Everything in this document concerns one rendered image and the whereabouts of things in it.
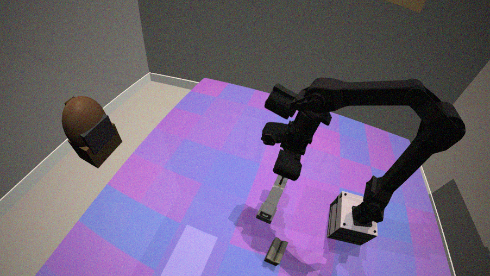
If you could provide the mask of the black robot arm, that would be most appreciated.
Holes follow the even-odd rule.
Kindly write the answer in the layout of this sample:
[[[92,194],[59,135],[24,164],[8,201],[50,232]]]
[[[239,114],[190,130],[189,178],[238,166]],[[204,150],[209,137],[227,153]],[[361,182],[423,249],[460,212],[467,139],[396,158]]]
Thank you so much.
[[[418,79],[393,81],[344,82],[339,79],[317,78],[298,94],[280,84],[273,87],[265,108],[284,119],[293,117],[293,126],[303,135],[311,136],[322,122],[329,126],[330,112],[355,105],[407,105],[421,118],[417,136],[380,178],[366,182],[363,201],[352,206],[353,224],[371,227],[382,222],[385,207],[398,189],[427,159],[449,149],[465,135],[465,124],[449,102],[442,102]],[[292,123],[267,122],[261,140],[265,145],[287,144]],[[355,224],[356,223],[356,224]]]

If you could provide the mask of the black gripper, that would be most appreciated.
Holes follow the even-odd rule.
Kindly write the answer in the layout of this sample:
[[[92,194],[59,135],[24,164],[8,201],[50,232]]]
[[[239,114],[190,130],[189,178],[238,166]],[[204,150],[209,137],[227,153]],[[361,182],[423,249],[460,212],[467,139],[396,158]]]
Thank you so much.
[[[275,162],[273,172],[282,177],[291,179],[292,181],[298,180],[302,164],[300,162],[301,155],[306,152],[306,147],[311,144],[313,135],[307,136],[298,132],[293,126],[288,132],[287,144],[285,149],[280,149],[277,160]]]

